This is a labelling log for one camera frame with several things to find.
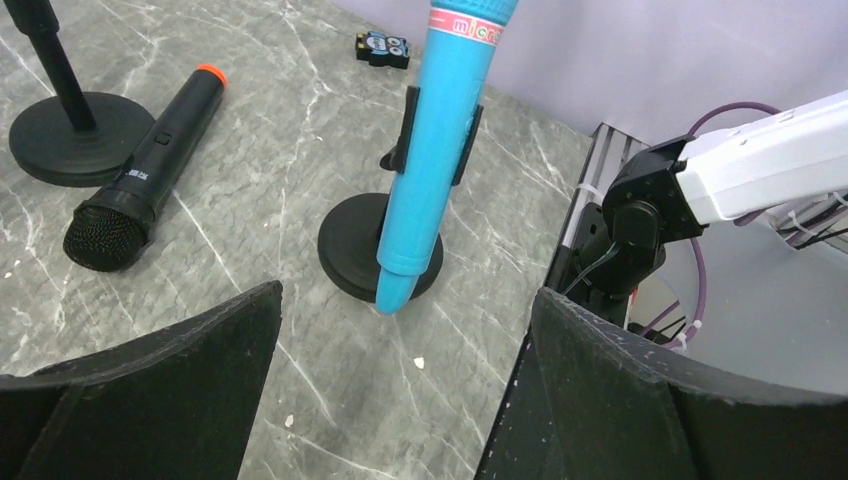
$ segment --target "orange microphone cap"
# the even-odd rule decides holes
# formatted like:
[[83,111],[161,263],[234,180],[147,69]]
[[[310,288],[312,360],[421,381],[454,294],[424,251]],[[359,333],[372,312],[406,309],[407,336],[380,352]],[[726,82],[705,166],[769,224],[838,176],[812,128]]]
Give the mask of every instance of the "orange microphone cap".
[[209,65],[209,64],[204,63],[203,65],[198,65],[197,69],[203,70],[203,71],[206,71],[206,72],[209,72],[209,73],[215,75],[216,77],[218,77],[218,80],[221,80],[221,83],[224,84],[224,88],[227,88],[227,76],[224,75],[224,72],[222,72],[215,65]]

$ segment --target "microphone clip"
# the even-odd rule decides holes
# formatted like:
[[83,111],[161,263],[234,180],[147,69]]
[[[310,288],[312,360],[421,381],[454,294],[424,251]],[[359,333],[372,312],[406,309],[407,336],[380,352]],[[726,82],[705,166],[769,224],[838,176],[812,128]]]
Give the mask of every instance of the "microphone clip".
[[[421,94],[421,88],[410,85],[406,89],[406,107],[403,112],[403,121],[400,127],[400,135],[397,143],[383,155],[380,159],[380,168],[390,172],[402,174],[406,170],[406,157],[409,154],[409,142],[412,139],[412,129],[415,124],[415,111],[418,108],[418,97]],[[459,156],[459,164],[456,166],[451,186],[455,187],[462,181],[462,175],[465,173],[465,167],[468,164],[468,158],[471,156],[471,150],[474,147],[474,140],[477,138],[477,130],[480,127],[480,120],[483,118],[483,106],[477,105],[474,110],[474,119],[471,122],[471,128],[468,130],[468,136],[465,138],[465,143],[462,147],[462,153]]]

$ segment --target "gray marble surface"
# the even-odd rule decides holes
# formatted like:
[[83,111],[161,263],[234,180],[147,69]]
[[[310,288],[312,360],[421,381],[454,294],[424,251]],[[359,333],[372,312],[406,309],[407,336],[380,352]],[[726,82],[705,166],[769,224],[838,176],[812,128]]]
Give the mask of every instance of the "gray marble surface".
[[[0,14],[0,371],[37,368],[200,313],[264,280],[283,328],[241,477],[471,478],[579,177],[589,140],[495,92],[443,223],[436,285],[393,316],[341,293],[316,238],[338,202],[387,191],[408,71],[370,68],[370,26],[325,0],[56,0],[84,89],[158,115],[199,63],[224,102],[131,270],[96,274],[62,252],[94,190],[31,179],[8,128],[51,94]],[[414,58],[420,50],[414,49]]]

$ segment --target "black microphone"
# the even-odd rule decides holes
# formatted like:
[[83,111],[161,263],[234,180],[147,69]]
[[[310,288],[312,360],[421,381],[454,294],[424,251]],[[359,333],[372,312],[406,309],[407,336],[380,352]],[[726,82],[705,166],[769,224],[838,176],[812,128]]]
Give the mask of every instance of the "black microphone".
[[123,270],[138,260],[226,86],[217,68],[197,67],[120,175],[74,210],[62,245],[71,260],[99,272]]

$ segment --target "blue microphone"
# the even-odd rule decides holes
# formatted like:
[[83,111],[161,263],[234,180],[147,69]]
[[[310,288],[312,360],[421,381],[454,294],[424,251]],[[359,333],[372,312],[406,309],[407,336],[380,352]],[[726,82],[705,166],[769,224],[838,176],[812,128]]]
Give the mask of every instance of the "blue microphone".
[[389,204],[377,250],[376,307],[390,314],[427,271],[451,188],[458,183],[479,123],[480,96],[495,47],[518,0],[432,0],[414,117],[401,132]]

